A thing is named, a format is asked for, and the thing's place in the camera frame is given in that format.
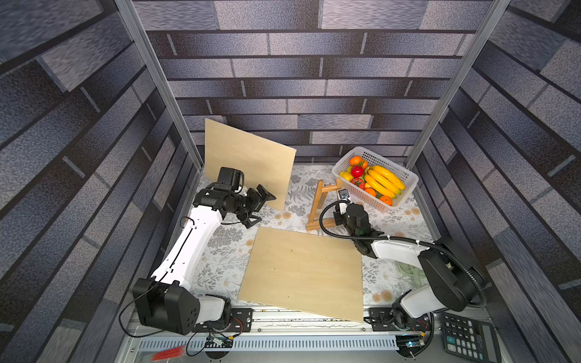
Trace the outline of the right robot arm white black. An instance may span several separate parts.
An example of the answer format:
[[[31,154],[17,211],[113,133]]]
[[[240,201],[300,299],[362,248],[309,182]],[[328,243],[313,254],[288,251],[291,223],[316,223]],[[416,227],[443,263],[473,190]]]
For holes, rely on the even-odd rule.
[[[487,305],[484,274],[452,238],[427,242],[385,234],[372,228],[363,206],[346,200],[328,205],[322,214],[328,210],[333,210],[335,223],[347,232],[336,234],[323,226],[328,236],[352,241],[365,257],[393,260],[423,272],[427,284],[405,292],[391,304],[388,322],[398,329],[409,329],[429,314]]]

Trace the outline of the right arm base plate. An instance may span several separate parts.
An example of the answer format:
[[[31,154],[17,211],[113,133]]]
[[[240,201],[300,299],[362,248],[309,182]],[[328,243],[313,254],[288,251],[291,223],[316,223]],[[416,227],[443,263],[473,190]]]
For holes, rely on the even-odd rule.
[[[402,309],[392,309],[391,307],[369,308],[368,313],[363,319],[365,323],[372,326],[374,332],[412,331],[425,333],[432,328],[428,314],[414,319]]]

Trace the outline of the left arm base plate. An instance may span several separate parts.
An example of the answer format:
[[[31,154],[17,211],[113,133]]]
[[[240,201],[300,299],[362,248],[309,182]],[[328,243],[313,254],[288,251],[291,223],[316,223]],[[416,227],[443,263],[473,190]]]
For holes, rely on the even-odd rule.
[[[226,322],[209,322],[207,324],[198,324],[193,331],[216,332],[229,334],[249,333],[252,329],[254,310],[252,308],[233,308],[231,315]]]

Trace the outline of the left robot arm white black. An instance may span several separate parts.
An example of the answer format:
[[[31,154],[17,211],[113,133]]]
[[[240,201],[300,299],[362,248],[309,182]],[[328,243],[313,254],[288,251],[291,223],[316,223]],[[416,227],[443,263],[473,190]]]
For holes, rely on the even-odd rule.
[[[242,171],[223,167],[218,180],[196,193],[192,207],[180,219],[182,233],[150,278],[133,287],[133,303],[141,325],[161,332],[187,335],[196,328],[225,331],[232,321],[227,297],[190,291],[190,278],[211,237],[232,214],[236,223],[251,228],[261,222],[257,215],[275,195],[262,185],[245,188]]]

